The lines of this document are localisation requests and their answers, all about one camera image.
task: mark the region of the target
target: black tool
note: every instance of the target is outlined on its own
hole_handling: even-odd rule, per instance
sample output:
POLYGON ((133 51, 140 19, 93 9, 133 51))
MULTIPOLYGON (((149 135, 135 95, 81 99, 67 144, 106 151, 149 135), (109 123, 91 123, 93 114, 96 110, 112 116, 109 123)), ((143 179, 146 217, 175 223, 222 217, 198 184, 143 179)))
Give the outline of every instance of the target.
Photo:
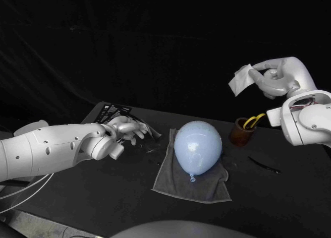
POLYGON ((247 156, 250 161, 257 165, 260 166, 263 169, 269 170, 270 172, 276 173, 277 175, 280 174, 280 171, 267 167, 266 165, 263 165, 260 162, 257 162, 250 156, 247 156))

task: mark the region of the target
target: pen holder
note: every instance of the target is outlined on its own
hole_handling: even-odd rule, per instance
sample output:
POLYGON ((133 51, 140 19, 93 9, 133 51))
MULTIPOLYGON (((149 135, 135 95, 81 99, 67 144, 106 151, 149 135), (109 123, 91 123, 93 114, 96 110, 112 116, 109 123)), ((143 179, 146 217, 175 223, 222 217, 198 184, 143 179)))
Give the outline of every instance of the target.
POLYGON ((228 135, 230 142, 235 146, 244 146, 248 142, 250 136, 254 132, 254 127, 251 129, 243 129, 247 118, 237 118, 231 132, 228 135))

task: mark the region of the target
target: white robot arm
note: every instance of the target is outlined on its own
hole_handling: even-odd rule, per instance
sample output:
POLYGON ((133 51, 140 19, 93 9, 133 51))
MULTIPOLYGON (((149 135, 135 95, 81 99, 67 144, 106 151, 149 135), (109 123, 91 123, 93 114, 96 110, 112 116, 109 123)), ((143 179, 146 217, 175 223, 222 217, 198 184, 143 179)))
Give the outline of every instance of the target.
POLYGON ((143 138, 145 125, 116 117, 107 125, 55 125, 14 134, 14 138, 0 140, 0 181, 54 173, 107 155, 117 159, 123 146, 116 140, 135 144, 133 133, 143 138))
POLYGON ((331 93, 316 90, 307 70, 295 57, 270 59, 248 75, 267 98, 286 94, 282 107, 266 112, 292 145, 323 144, 331 148, 331 93), (257 70, 267 69, 261 75, 257 70))

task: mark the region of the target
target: white tissue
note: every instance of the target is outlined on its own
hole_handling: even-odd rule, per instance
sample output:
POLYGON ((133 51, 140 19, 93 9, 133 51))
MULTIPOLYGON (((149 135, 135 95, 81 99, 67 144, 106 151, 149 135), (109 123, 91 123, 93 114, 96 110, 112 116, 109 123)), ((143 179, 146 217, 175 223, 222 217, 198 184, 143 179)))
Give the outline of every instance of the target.
POLYGON ((234 73, 234 78, 228 82, 228 86, 231 88, 234 96, 237 96, 240 92, 247 88, 247 86, 254 83, 251 77, 248 76, 250 69, 253 69, 250 64, 244 65, 234 73))

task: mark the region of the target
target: gray towel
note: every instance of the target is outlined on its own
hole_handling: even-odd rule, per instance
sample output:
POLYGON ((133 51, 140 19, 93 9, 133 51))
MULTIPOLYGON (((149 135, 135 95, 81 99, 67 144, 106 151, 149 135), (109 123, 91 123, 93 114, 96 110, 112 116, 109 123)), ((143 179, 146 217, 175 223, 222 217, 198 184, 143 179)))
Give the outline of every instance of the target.
POLYGON ((207 172, 195 176, 195 182, 189 182, 189 176, 184 172, 173 154, 175 133, 175 129, 171 129, 168 134, 166 154, 158 171, 152 191, 199 203, 231 201, 224 186, 228 174, 221 165, 221 160, 217 161, 207 172))

